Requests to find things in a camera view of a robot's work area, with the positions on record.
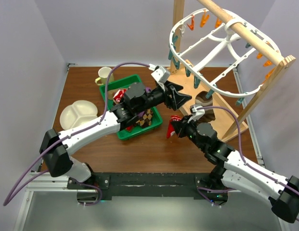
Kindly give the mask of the red white striped sock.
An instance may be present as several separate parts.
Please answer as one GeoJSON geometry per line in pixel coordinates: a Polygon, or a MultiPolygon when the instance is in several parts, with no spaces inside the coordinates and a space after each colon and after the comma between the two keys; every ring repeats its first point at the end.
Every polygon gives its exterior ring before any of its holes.
{"type": "Polygon", "coordinates": [[[114,93],[113,101],[119,103],[126,91],[127,91],[127,89],[119,89],[116,93],[114,93]]]}

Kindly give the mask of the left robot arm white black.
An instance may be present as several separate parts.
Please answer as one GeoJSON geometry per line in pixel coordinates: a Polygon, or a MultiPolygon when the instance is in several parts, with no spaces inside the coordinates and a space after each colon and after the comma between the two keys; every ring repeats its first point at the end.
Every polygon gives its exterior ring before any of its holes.
{"type": "Polygon", "coordinates": [[[133,83],[124,92],[120,102],[102,116],[62,132],[48,130],[39,152],[50,175],[54,178],[67,175],[76,179],[84,189],[91,188],[95,183],[91,169],[72,155],[101,137],[126,129],[138,121],[141,112],[161,103],[174,111],[178,110],[192,98],[181,93],[182,89],[183,86],[167,81],[146,92],[143,83],[133,83]]]}

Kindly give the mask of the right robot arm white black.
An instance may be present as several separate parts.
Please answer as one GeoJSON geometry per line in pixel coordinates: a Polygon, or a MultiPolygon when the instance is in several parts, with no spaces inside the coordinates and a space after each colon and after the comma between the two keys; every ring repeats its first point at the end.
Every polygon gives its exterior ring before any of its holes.
{"type": "Polygon", "coordinates": [[[189,116],[172,116],[169,126],[179,138],[187,137],[205,158],[216,166],[218,172],[210,176],[215,189],[239,190],[260,197],[271,205],[280,219],[299,221],[299,178],[289,178],[271,172],[242,155],[242,150],[222,142],[210,123],[198,124],[189,116]]]}

